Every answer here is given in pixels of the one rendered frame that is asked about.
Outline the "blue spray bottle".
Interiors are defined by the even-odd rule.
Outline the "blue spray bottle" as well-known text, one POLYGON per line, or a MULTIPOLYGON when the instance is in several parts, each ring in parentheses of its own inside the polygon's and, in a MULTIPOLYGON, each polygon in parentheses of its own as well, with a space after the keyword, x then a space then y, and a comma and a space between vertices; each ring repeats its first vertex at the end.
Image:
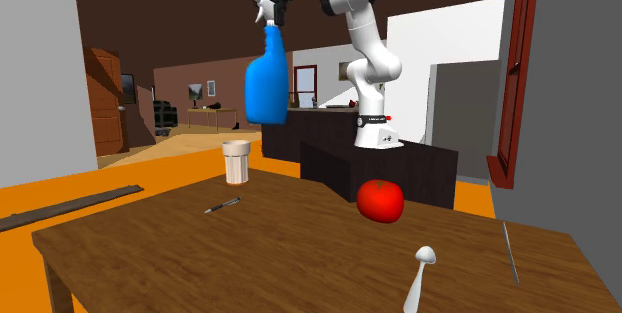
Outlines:
POLYGON ((284 124, 287 116, 288 71, 280 29, 271 0, 253 0, 259 10, 255 19, 263 28, 265 51, 246 69, 244 99, 246 119, 253 124, 284 124))

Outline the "red framed window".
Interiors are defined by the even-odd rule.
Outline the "red framed window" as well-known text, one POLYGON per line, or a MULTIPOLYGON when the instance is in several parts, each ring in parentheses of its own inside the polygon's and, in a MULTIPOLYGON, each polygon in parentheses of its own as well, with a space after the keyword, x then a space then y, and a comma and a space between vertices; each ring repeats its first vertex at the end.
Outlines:
POLYGON ((317 66, 294 67, 294 92, 300 108, 314 108, 317 95, 317 66))

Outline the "light wooden side table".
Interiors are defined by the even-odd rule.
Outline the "light wooden side table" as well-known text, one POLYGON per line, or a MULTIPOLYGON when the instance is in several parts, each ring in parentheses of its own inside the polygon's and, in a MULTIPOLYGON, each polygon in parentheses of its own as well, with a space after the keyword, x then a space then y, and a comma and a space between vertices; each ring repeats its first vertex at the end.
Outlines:
POLYGON ((200 107, 197 104, 197 101, 203 98, 202 84, 189 84, 188 91, 189 91, 189 98, 192 100, 192 103, 193 103, 193 107, 187 109, 187 123, 189 127, 191 127, 191 114, 192 113, 206 113, 208 117, 210 116, 210 114, 214 114, 215 127, 216 127, 216 130, 219 131, 218 114, 233 112, 234 120, 235 120, 235 126, 233 127, 233 129, 234 130, 240 129, 238 111, 236 108, 223 108, 222 106, 219 106, 217 104, 200 107))

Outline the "dark kitchen counter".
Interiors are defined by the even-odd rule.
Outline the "dark kitchen counter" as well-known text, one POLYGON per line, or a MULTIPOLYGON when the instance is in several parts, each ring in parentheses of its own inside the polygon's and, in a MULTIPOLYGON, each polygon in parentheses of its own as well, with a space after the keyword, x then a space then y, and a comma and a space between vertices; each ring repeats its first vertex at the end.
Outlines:
POLYGON ((320 146, 354 142, 356 108, 290 108, 284 124, 263 125, 262 153, 266 158, 300 162, 300 142, 320 146))

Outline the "black shelf unit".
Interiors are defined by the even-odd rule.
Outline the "black shelf unit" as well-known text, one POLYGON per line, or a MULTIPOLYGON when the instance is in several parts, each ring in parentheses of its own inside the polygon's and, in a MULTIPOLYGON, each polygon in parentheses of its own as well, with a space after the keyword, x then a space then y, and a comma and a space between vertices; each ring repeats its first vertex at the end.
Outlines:
POLYGON ((176 127, 178 125, 177 107, 174 107, 169 101, 154 100, 153 109, 157 128, 176 127))

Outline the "beige ribbed cup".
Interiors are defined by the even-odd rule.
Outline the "beige ribbed cup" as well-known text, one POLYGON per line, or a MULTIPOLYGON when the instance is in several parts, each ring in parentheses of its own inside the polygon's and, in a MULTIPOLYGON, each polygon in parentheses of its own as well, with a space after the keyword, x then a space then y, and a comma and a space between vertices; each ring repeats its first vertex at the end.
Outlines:
POLYGON ((230 140, 222 143, 225 160, 226 182, 230 185, 242 185, 249 181, 248 155, 250 141, 230 140))

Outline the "brown wooden door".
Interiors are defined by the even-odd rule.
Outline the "brown wooden door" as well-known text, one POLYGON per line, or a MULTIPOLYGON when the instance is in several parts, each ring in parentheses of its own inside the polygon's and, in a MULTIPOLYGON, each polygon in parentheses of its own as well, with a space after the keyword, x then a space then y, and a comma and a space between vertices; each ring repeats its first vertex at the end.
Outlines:
POLYGON ((119 54, 85 47, 84 63, 96 156, 129 150, 119 54))

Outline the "dark robot stand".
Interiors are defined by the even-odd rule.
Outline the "dark robot stand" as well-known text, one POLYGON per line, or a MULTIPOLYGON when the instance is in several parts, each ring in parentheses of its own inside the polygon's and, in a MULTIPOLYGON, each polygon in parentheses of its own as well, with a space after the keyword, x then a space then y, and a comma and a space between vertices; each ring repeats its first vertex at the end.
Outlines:
POLYGON ((457 164, 454 150, 408 141, 389 149, 300 144, 301 177, 325 184, 350 203, 362 184, 378 179, 397 185, 405 200, 451 209, 457 164))

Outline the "black and silver pen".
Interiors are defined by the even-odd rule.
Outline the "black and silver pen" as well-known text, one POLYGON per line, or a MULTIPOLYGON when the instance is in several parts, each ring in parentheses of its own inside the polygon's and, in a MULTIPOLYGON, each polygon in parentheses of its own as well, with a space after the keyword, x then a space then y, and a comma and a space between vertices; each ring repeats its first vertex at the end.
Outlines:
POLYGON ((218 211, 218 210, 220 210, 220 209, 223 209, 223 208, 225 208, 225 207, 228 207, 228 206, 231 206, 231 205, 237 204, 237 203, 239 203, 240 201, 241 201, 241 197, 237 197, 237 198, 232 199, 232 200, 230 200, 230 201, 227 201, 227 202, 224 202, 224 203, 222 203, 222 204, 219 204, 219 205, 216 205, 216 206, 214 206, 214 207, 209 208, 208 210, 206 210, 206 211, 204 212, 204 214, 214 213, 214 212, 216 212, 216 211, 218 211))

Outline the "red tomato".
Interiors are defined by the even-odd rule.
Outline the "red tomato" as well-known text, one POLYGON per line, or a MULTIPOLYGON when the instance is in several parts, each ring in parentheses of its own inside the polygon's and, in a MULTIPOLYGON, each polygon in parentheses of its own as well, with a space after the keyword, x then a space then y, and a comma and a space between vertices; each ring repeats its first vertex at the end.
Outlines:
POLYGON ((356 205, 360 214, 372 221, 393 223, 403 213, 404 199, 396 184, 373 179, 359 187, 356 205))

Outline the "red framed door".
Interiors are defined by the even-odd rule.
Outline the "red framed door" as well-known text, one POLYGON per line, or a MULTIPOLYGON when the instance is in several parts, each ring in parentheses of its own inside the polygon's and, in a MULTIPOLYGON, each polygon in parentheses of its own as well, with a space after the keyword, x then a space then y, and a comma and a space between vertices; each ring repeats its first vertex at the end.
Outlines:
POLYGON ((492 183, 513 189, 537 0, 513 0, 497 153, 487 156, 492 183))

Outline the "brown wooden table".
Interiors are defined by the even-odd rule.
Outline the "brown wooden table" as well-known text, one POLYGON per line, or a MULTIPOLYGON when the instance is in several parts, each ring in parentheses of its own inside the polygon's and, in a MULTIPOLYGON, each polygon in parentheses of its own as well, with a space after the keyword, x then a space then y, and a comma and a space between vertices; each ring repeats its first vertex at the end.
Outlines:
POLYGON ((380 224, 327 186, 255 170, 33 233, 55 312, 402 313, 429 246, 418 313, 622 313, 573 239, 409 202, 380 224), (214 213, 206 210, 241 197, 214 213))

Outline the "dark wooden plank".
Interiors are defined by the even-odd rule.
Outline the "dark wooden plank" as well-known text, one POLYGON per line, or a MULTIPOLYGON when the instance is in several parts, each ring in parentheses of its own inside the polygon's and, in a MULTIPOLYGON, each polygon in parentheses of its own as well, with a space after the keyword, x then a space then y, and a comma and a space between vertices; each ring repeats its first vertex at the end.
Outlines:
POLYGON ((108 202, 126 195, 143 191, 138 185, 128 185, 114 190, 88 195, 74 200, 12 214, 0 219, 0 233, 39 222, 59 215, 74 212, 100 203, 108 202))

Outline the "white spoon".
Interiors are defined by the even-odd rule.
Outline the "white spoon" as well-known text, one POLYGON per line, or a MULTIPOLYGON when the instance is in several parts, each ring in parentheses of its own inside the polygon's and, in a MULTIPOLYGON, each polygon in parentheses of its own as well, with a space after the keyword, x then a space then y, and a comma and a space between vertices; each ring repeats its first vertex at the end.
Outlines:
POLYGON ((408 292, 407 298, 404 302, 403 313, 418 312, 422 292, 422 279, 424 268, 427 264, 436 263, 436 255, 429 246, 422 246, 416 252, 415 258, 419 262, 419 266, 411 288, 408 292))

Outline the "thin grey metal rod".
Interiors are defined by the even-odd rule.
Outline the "thin grey metal rod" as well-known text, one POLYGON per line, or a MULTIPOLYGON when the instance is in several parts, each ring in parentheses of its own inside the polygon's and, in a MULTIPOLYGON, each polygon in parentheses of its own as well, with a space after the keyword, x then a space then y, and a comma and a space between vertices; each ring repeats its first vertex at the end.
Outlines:
POLYGON ((512 253, 511 242, 510 242, 510 239, 509 239, 509 233, 508 233, 506 222, 502 223, 502 230, 503 230, 503 235, 504 235, 504 239, 505 239, 505 243, 506 243, 506 247, 507 247, 507 251, 508 251, 509 262, 510 262, 510 266, 511 266, 511 269, 512 269, 515 285, 517 287, 519 287, 520 286, 520 280, 519 280, 519 275, 517 273, 517 268, 516 268, 516 265, 515 265, 514 256, 513 256, 513 253, 512 253))

